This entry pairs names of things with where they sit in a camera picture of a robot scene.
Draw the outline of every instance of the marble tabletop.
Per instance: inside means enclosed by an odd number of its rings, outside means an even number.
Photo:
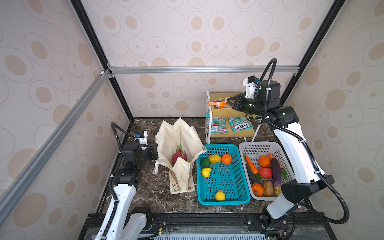
[[[165,118],[164,120],[173,124],[178,118]],[[190,126],[194,126],[202,143],[206,144],[204,133],[204,118],[183,118],[183,120]],[[135,119],[131,133],[136,131],[148,131],[148,143],[154,143],[154,136],[158,132],[162,123],[161,118],[145,118]],[[256,136],[255,141],[274,141],[276,137],[269,129],[268,125],[263,123]],[[239,145],[244,142],[243,137],[230,138],[220,137],[211,138],[211,144],[235,144]],[[196,164],[193,170],[193,179],[195,182],[196,190],[194,192],[170,194],[169,189],[169,172],[168,168],[159,166],[159,172],[154,175],[152,169],[154,168],[154,161],[147,162],[143,168],[143,176],[139,183],[135,197],[129,207],[131,211],[135,207],[151,208],[153,213],[254,213],[261,212],[270,202],[260,201],[251,198],[247,204],[235,206],[206,206],[199,203],[197,199],[197,175]],[[103,213],[106,212],[109,205],[110,197],[103,207]]]

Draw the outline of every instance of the metal rail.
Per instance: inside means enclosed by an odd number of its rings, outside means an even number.
[[[108,70],[104,70],[102,73],[102,75],[93,81],[87,91],[65,116],[63,122],[57,126],[43,146],[31,159],[24,171],[13,181],[8,191],[4,193],[4,196],[0,200],[0,226],[4,223],[28,187],[32,184],[33,180],[60,145],[61,141],[84,112],[97,91],[101,88],[101,85],[111,76]]]
[[[132,73],[262,73],[266,66],[111,67],[112,74]],[[297,73],[295,65],[276,66],[278,73]]]

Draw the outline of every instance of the orange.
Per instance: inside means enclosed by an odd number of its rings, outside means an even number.
[[[232,156],[229,155],[229,154],[224,154],[222,157],[221,157],[221,162],[225,165],[229,165],[231,164],[232,162]]]
[[[261,197],[264,194],[264,187],[255,182],[252,184],[252,191],[257,197]]]
[[[259,158],[259,165],[261,167],[271,167],[271,159],[267,156],[262,156]]]

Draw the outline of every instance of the purple eggplant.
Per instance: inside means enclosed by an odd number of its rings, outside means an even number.
[[[276,158],[271,159],[271,170],[273,179],[273,188],[276,195],[281,193],[281,168],[280,163]]]

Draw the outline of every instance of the snack bag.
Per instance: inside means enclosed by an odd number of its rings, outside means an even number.
[[[213,109],[230,108],[231,106],[227,102],[228,98],[229,97],[219,98],[219,99],[216,99],[216,100],[214,100],[212,102],[208,102],[208,103],[205,103],[205,104],[208,105],[208,106],[212,106]]]
[[[209,131],[209,113],[206,113],[207,116],[207,132]],[[226,134],[227,133],[227,124],[225,118],[212,118],[212,127],[211,133],[217,134]]]
[[[233,132],[252,128],[251,123],[246,118],[229,118],[228,120]]]

